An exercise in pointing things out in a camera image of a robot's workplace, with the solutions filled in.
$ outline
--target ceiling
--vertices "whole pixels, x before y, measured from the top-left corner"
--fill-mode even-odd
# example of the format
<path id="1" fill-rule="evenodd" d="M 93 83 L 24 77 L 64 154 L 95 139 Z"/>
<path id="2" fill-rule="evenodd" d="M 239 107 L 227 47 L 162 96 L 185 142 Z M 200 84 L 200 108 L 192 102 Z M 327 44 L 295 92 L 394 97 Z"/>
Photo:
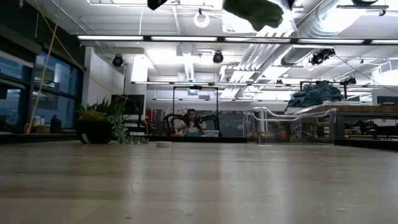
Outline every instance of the ceiling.
<path id="1" fill-rule="evenodd" d="M 38 2 L 45 15 L 53 21 L 56 21 L 58 17 L 57 6 L 61 6 L 64 13 L 61 15 L 60 26 L 73 35 L 255 35 L 253 32 L 243 34 L 223 32 L 222 17 L 224 14 L 220 10 L 223 0 L 205 1 L 207 6 L 214 7 L 214 10 L 203 10 L 210 15 L 210 23 L 206 28 L 199 28 L 194 23 L 193 17 L 197 13 L 197 9 L 177 7 L 175 18 L 172 7 L 162 6 L 156 11 L 151 11 L 144 7 L 93 6 L 88 3 L 146 3 L 146 0 L 142 2 L 141 0 L 27 0 L 33 6 L 35 6 L 35 1 Z M 195 4 L 201 2 L 199 0 L 186 1 L 196 2 Z M 320 2 L 322 0 L 306 0 L 303 2 L 303 10 L 294 12 L 294 22 L 298 25 L 299 30 L 305 16 Z M 391 5 L 385 16 L 380 17 L 380 11 L 368 11 L 341 32 L 338 37 L 395 39 L 398 36 L 398 26 L 394 25 L 398 24 L 398 4 L 395 0 L 386 0 L 386 2 Z M 178 63 L 176 59 L 177 45 L 178 43 L 160 42 L 100 42 L 100 47 L 110 53 L 122 48 L 140 47 L 145 49 L 153 64 L 149 69 L 151 81 L 161 80 L 161 77 L 177 76 L 178 72 L 184 71 L 184 64 Z M 239 63 L 249 46 L 249 44 L 197 43 L 196 47 L 198 53 L 202 54 L 202 59 L 198 63 L 194 63 L 195 72 L 218 74 L 221 65 L 211 62 L 214 51 L 222 51 L 225 57 L 224 62 Z M 296 66 L 286 72 L 289 75 L 287 78 L 292 78 L 295 82 L 297 80 L 331 80 L 351 71 L 351 67 L 369 75 L 370 70 L 379 64 L 387 62 L 390 58 L 398 57 L 398 47 L 391 46 L 335 46 L 335 52 L 339 58 L 332 57 L 316 66 L 313 71 Z M 370 82 L 366 77 L 357 75 L 358 83 Z"/>

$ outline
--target glass panel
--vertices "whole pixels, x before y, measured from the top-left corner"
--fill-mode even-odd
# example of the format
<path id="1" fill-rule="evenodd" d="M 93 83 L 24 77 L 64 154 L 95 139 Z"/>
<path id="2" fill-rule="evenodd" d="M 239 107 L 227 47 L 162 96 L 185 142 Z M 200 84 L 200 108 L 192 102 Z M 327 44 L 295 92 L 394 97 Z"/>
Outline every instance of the glass panel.
<path id="1" fill-rule="evenodd" d="M 38 93 L 33 92 L 32 110 L 34 108 Z M 57 96 L 51 93 L 41 92 L 39 98 L 39 104 L 35 111 L 35 117 L 38 120 L 44 118 L 44 125 L 49 126 L 51 119 L 55 115 L 57 119 L 61 121 L 61 127 L 65 129 L 73 128 L 75 120 L 73 114 L 75 110 L 75 101 Z"/>
<path id="2" fill-rule="evenodd" d="M 26 79 L 27 67 L 15 61 L 0 57 L 0 73 L 14 78 Z"/>
<path id="3" fill-rule="evenodd" d="M 47 54 L 36 58 L 35 84 L 39 85 L 42 81 L 45 58 Z M 47 69 L 44 76 L 44 86 L 53 88 L 56 91 L 61 91 L 71 95 L 76 95 L 76 81 L 78 71 L 69 64 L 50 56 L 47 64 Z"/>
<path id="4" fill-rule="evenodd" d="M 11 132 L 21 121 L 22 94 L 21 90 L 6 90 L 0 88 L 0 133 Z"/>

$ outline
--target dark hair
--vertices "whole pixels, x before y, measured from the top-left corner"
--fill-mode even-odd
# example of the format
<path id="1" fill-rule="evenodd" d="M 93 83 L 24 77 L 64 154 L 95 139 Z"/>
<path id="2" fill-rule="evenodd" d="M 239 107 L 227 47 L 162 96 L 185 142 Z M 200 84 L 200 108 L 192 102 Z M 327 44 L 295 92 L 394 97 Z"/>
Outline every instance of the dark hair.
<path id="1" fill-rule="evenodd" d="M 188 109 L 187 114 L 189 114 L 189 112 L 195 112 L 195 116 L 197 115 L 197 111 L 195 111 L 195 109 Z"/>

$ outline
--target person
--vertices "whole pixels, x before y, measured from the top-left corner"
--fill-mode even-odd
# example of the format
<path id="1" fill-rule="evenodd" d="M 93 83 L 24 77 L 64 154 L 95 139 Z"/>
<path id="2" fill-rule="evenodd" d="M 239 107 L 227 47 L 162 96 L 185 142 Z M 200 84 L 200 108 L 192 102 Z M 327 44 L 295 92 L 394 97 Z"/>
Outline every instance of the person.
<path id="1" fill-rule="evenodd" d="M 184 123 L 181 124 L 181 126 L 178 128 L 178 131 L 183 131 L 184 129 L 187 129 L 191 126 L 191 123 L 193 123 L 193 127 L 197 128 L 199 133 L 202 133 L 203 130 L 200 126 L 200 121 L 198 119 L 198 115 L 197 112 L 195 111 L 195 109 L 189 109 L 187 111 L 187 114 L 184 116 Z"/>

